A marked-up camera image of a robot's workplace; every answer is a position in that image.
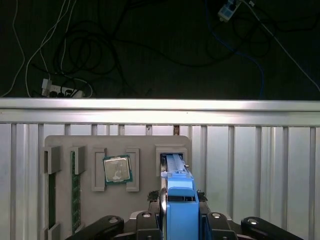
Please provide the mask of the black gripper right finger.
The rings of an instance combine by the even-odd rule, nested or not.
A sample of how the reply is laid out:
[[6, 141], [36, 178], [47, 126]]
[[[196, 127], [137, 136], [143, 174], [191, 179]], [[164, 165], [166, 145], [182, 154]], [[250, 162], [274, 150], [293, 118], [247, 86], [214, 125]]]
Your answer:
[[301, 240], [262, 218], [249, 216], [234, 222], [230, 217], [211, 211], [204, 192], [198, 190], [201, 240]]

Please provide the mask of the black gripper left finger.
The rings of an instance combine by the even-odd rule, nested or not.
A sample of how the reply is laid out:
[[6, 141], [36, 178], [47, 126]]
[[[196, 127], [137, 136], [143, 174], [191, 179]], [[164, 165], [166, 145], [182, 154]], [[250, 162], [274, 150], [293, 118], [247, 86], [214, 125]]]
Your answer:
[[68, 240], [159, 240], [159, 191], [149, 192], [148, 210], [131, 214], [128, 221], [115, 215], [107, 215], [87, 227], [76, 230]]

